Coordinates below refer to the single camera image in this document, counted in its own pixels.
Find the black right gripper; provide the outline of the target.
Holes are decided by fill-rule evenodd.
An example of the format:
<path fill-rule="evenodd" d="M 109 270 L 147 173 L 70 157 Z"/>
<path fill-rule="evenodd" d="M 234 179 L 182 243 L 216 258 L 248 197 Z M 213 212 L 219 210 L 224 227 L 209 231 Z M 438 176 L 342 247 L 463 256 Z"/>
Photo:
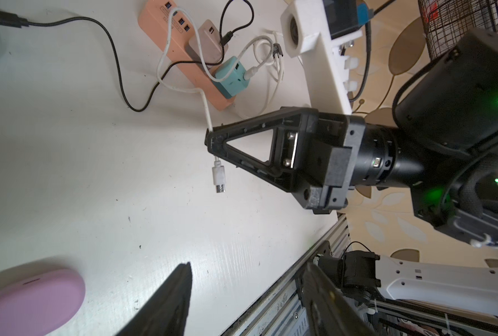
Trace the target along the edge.
<path fill-rule="evenodd" d="M 227 143 L 275 128 L 298 131 L 297 148 L 294 141 L 273 140 L 269 158 L 261 161 Z M 362 117 L 290 106 L 214 127 L 204 144 L 209 153 L 292 193 L 304 209 L 329 214 L 347 207 L 348 191 L 366 179 L 365 135 Z"/>

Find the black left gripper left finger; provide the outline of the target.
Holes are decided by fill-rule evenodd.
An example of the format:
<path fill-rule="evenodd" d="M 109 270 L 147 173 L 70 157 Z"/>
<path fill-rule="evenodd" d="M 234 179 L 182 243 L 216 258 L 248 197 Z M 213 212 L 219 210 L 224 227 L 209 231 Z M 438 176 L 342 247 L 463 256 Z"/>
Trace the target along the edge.
<path fill-rule="evenodd" d="M 192 280 L 191 264 L 179 264 L 118 334 L 184 335 Z"/>

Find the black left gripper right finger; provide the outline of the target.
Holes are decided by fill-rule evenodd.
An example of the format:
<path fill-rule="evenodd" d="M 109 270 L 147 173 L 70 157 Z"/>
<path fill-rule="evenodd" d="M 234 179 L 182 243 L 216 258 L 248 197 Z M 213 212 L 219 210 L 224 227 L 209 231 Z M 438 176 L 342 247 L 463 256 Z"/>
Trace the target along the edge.
<path fill-rule="evenodd" d="M 307 264 L 301 276 L 301 303 L 306 309 L 309 335 L 375 334 L 313 263 Z"/>

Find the teal usb charger adapter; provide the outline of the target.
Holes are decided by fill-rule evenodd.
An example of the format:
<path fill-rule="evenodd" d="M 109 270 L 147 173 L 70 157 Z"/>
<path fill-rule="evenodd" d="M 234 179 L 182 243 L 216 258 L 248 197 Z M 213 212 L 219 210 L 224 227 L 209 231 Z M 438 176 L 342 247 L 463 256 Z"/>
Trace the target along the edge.
<path fill-rule="evenodd" d="M 225 78 L 222 82 L 214 82 L 213 84 L 227 99 L 234 98 L 249 86 L 250 81 L 244 78 L 246 69 L 240 62 L 236 64 L 232 73 L 226 76 L 237 60 L 237 57 L 229 58 L 215 72 L 215 78 Z"/>

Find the purple earbuds case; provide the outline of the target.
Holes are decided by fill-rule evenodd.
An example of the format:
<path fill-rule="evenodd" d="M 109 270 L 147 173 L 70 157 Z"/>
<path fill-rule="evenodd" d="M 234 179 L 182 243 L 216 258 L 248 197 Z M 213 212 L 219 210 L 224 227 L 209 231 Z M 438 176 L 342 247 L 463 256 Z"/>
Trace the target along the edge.
<path fill-rule="evenodd" d="M 62 269 L 0 291 L 0 335 L 47 335 L 71 320 L 85 300 L 83 278 Z"/>

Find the pink usb charger adapter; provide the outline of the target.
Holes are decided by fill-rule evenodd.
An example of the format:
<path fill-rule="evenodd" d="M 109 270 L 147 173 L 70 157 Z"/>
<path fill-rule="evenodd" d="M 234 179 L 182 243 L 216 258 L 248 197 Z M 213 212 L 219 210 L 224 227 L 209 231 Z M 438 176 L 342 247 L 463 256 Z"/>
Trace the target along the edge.
<path fill-rule="evenodd" d="M 198 28 L 198 35 L 201 40 L 201 47 L 204 55 L 205 63 L 209 70 L 215 67 L 215 63 L 220 63 L 224 55 L 223 52 L 228 51 L 228 45 L 221 45 L 221 38 L 219 36 L 219 29 L 207 20 Z M 185 46 L 185 50 L 190 58 L 197 61 L 202 67 L 200 56 L 198 53 L 197 35 L 194 35 Z"/>

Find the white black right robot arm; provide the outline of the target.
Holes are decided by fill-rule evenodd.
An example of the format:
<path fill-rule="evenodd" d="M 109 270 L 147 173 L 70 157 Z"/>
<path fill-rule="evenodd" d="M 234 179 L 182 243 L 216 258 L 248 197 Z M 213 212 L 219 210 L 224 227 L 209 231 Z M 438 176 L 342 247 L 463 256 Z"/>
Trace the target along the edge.
<path fill-rule="evenodd" d="M 358 186 L 408 188 L 415 217 L 498 248 L 498 34 L 467 32 L 400 88 L 392 117 L 285 107 L 218 127 L 205 145 L 315 214 L 346 208 Z"/>

